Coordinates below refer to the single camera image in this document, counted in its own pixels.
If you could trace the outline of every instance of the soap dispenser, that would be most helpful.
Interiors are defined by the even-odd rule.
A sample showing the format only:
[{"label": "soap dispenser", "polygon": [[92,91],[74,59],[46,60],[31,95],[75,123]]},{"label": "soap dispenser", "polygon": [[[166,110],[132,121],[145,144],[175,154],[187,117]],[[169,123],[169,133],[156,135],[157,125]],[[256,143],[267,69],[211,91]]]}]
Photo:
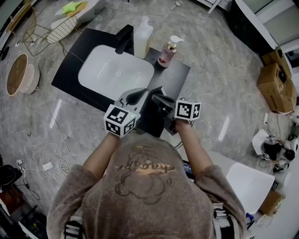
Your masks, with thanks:
[{"label": "soap dispenser", "polygon": [[149,18],[142,17],[142,23],[134,33],[134,56],[144,59],[150,49],[150,35],[153,27],[148,24]]},{"label": "soap dispenser", "polygon": [[176,52],[178,51],[177,43],[180,41],[183,41],[183,39],[177,37],[176,35],[172,35],[170,37],[170,41],[164,44],[162,53],[157,60],[161,66],[165,68],[169,67],[171,59],[173,58],[174,54],[176,54]]}]

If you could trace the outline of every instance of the backpack strap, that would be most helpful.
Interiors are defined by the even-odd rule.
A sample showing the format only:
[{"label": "backpack strap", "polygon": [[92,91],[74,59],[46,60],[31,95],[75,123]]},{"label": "backpack strap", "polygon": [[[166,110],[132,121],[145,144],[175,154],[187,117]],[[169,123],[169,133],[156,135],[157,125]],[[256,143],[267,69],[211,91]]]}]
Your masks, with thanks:
[{"label": "backpack strap", "polygon": [[66,223],[61,239],[86,239],[82,226],[81,208],[79,208]]},{"label": "backpack strap", "polygon": [[213,225],[216,239],[240,239],[236,219],[223,209],[223,203],[214,203]]}]

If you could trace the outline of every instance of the person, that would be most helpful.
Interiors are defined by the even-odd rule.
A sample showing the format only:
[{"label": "person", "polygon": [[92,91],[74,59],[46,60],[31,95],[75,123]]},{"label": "person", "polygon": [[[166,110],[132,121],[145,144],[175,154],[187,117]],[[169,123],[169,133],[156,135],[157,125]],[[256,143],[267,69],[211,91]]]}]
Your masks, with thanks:
[{"label": "person", "polygon": [[274,145],[264,143],[265,153],[269,155],[271,163],[280,166],[287,166],[295,158],[294,150],[281,139]]},{"label": "person", "polygon": [[[178,120],[175,129],[194,183],[166,141],[147,133],[122,139],[108,133],[59,188],[47,217],[49,239],[213,239],[214,203],[223,203],[237,223],[235,238],[243,238],[245,212],[222,170],[187,121]],[[68,237],[74,228],[83,236]]]}]

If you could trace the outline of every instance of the marble floor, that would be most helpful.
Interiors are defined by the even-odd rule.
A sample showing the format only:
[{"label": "marble floor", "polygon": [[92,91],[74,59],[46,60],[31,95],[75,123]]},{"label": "marble floor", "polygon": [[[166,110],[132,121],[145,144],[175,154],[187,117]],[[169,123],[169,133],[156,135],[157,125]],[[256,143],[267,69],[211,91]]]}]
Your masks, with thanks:
[{"label": "marble floor", "polygon": [[[35,5],[36,13],[40,13],[37,22],[49,26],[54,13],[67,2],[39,0]],[[208,9],[193,0],[181,0],[182,5],[171,10],[174,3],[174,0],[131,0],[130,3],[107,0],[104,10],[93,21],[82,25],[80,30],[88,27],[116,34],[126,24],[137,27],[141,16],[147,15],[149,24],[154,27],[151,47],[161,50],[171,35],[183,38],[185,41],[176,58],[189,65],[191,70],[180,96],[202,102],[200,119],[193,127],[203,146],[269,172],[269,168],[258,166],[259,159],[254,156],[251,145],[252,137],[263,127],[266,112],[269,113],[270,130],[276,135],[279,135],[279,120],[283,139],[291,122],[285,116],[271,113],[256,87],[262,67],[260,58],[233,35],[222,11],[216,9],[208,15]],[[102,120],[104,113],[51,86],[64,58],[58,43],[51,44],[38,56],[30,57],[41,70],[40,90],[31,95],[18,93],[9,97],[7,94],[7,77],[13,61],[23,52],[28,54],[23,44],[14,47],[25,27],[26,21],[9,42],[11,49],[6,59],[0,62],[0,154],[6,164],[16,167],[16,160],[23,159],[24,168],[40,169],[49,161],[58,167],[61,148],[64,160],[73,163],[71,154],[77,164],[82,164],[106,134]],[[77,38],[78,33],[74,32],[62,43],[70,49]],[[59,128],[47,108],[53,114],[57,105],[60,105],[56,116]],[[224,139],[219,141],[227,117],[230,119],[228,130]],[[178,137],[172,138],[165,132],[162,138],[173,145],[179,142]],[[47,143],[58,146],[49,144],[32,158],[33,153]],[[183,147],[179,152],[185,158]],[[20,189],[28,202],[37,205],[46,215],[63,179],[63,176],[58,176],[57,183],[53,183],[43,176],[42,171],[28,170],[26,181],[39,194],[40,201],[36,201],[26,188]]]}]

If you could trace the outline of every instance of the black countertop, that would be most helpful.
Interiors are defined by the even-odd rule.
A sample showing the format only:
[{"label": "black countertop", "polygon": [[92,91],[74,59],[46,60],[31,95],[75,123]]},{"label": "black countertop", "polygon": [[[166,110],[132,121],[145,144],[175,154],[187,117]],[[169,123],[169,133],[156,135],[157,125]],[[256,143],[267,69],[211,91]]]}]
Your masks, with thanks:
[{"label": "black countertop", "polygon": [[[114,101],[82,86],[78,80],[78,73],[93,48],[98,45],[116,48],[118,44],[119,40],[115,35],[86,28],[61,63],[52,85],[106,112],[109,105],[113,104]],[[190,67],[173,59],[169,68],[164,68],[157,63],[157,58],[160,54],[161,52],[150,48],[144,59],[153,64],[155,70],[147,88],[151,91],[162,86],[167,96],[177,99]],[[152,116],[151,113],[147,112],[146,116],[139,119],[137,127],[159,137],[163,130],[163,122],[161,120],[153,120]]]}]

